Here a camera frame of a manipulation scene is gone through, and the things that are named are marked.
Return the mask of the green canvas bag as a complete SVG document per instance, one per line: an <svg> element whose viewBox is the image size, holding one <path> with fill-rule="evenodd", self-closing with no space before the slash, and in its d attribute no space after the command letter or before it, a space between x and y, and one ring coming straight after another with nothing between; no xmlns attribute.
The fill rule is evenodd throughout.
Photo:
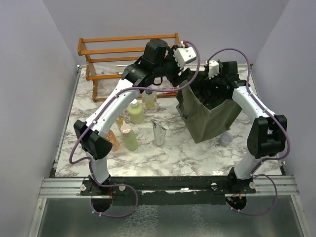
<svg viewBox="0 0 316 237"><path fill-rule="evenodd" d="M199 71L190 86L176 96L176 109L195 143L228 131L241 112L232 99L211 94L209 83L207 73Z"/></svg>

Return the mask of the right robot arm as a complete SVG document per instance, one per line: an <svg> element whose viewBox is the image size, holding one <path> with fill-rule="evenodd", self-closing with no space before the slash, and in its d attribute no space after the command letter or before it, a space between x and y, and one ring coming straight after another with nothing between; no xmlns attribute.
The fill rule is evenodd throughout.
<svg viewBox="0 0 316 237"><path fill-rule="evenodd" d="M197 97L213 113L213 131L228 129L241 111L252 123L244 158L233 167L226 182L232 193L238 193L252 181L254 172L267 160L289 148L287 118L277 115L259 100L248 80L241 80L235 61L209 60L199 72Z"/></svg>

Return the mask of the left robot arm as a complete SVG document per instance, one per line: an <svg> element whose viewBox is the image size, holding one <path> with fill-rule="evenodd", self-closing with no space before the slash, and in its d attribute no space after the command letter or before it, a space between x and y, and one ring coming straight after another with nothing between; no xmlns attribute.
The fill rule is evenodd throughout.
<svg viewBox="0 0 316 237"><path fill-rule="evenodd" d="M99 195L109 189L110 177L106 156L112 149L106 136L119 115L145 90L152 90L156 78L167 78L173 84L173 91L183 80L179 74L184 67L200 61L196 46L183 41L179 46L169 47L162 39L151 39L145 46L142 56L127 66L116 87L103 104L85 121L77 120L74 130L76 146L81 145L86 152L90 177L94 180L92 189Z"/></svg>

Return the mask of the red white small box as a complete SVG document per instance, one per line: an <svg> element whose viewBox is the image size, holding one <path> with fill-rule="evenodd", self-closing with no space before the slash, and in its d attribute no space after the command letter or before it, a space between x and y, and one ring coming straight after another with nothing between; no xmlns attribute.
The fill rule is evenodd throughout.
<svg viewBox="0 0 316 237"><path fill-rule="evenodd" d="M176 94L177 92L176 91L169 91L169 92L167 92L167 91L165 91L165 92L163 92L163 94Z"/></svg>

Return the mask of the small purple jar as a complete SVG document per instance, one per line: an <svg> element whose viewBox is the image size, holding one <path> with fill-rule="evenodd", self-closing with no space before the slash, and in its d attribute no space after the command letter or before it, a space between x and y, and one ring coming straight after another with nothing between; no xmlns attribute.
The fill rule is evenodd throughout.
<svg viewBox="0 0 316 237"><path fill-rule="evenodd" d="M232 143L233 139L234 138L233 138L233 135L231 133L224 132L220 136L219 143L221 146L227 147Z"/></svg>

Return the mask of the green lotion bottle white cap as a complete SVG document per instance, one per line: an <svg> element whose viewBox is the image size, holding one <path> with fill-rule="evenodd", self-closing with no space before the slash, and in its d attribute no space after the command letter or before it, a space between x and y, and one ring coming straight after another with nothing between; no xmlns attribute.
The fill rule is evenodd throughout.
<svg viewBox="0 0 316 237"><path fill-rule="evenodd" d="M141 124L144 121L143 106L138 100L134 99L128 105L128 113L132 123Z"/></svg>

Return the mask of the silver foil pouch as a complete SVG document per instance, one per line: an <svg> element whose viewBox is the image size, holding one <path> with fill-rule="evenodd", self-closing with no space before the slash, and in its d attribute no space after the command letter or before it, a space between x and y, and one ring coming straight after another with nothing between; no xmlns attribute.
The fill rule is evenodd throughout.
<svg viewBox="0 0 316 237"><path fill-rule="evenodd" d="M155 121L152 121L152 125L154 132L154 143L156 146L161 147L164 144L167 129L156 123Z"/></svg>

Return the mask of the small amber bottle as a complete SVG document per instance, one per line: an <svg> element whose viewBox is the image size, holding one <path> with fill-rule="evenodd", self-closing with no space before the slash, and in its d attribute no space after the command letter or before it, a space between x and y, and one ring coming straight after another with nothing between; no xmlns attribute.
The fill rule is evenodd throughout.
<svg viewBox="0 0 316 237"><path fill-rule="evenodd" d="M120 128L123 125L123 122L125 121L125 114L122 112L119 117L116 119L117 127Z"/></svg>

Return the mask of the orange wooden shelf rack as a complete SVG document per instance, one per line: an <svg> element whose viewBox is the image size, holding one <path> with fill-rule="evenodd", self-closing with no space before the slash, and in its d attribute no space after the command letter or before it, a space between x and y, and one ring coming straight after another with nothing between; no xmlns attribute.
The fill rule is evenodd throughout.
<svg viewBox="0 0 316 237"><path fill-rule="evenodd" d="M104 101L105 97L98 97L98 81L106 79L119 79L122 71L116 65L127 65L136 61L140 55L118 57L119 54L143 53L144 47L130 47L130 42L135 40L150 40L150 39L174 39L176 45L180 44L178 33L168 35L146 35L146 36L128 36L128 37L113 37L113 38L80 38L78 42L77 52L79 56L86 58L86 73L87 81L92 81L92 100L94 102ZM104 48L104 49L87 49L87 44L108 43L108 42L127 42L127 47L124 48Z"/></svg>

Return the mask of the green bottle beige cap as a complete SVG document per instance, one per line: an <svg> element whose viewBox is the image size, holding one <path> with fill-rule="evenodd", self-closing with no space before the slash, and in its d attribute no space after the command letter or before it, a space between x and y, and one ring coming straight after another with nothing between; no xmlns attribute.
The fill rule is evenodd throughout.
<svg viewBox="0 0 316 237"><path fill-rule="evenodd" d="M120 127L122 140L124 142L125 147L130 151L135 151L138 148L138 142L134 131L131 126L125 122L123 122Z"/></svg>

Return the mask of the pink orange bottle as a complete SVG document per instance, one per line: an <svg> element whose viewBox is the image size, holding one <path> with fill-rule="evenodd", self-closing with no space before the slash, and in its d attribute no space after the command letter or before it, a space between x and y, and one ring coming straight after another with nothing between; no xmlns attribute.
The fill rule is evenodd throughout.
<svg viewBox="0 0 316 237"><path fill-rule="evenodd" d="M106 135L106 140L112 144L112 152L120 150L120 142L118 141L117 137L111 129L108 131Z"/></svg>

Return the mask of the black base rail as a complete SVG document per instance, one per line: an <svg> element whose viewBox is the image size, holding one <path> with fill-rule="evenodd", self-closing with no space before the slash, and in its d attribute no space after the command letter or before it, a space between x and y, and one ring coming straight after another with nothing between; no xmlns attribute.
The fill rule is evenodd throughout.
<svg viewBox="0 0 316 237"><path fill-rule="evenodd" d="M225 195L255 193L252 179L230 181L227 176L111 177L103 186L84 179L80 196L99 204L138 205L224 205Z"/></svg>

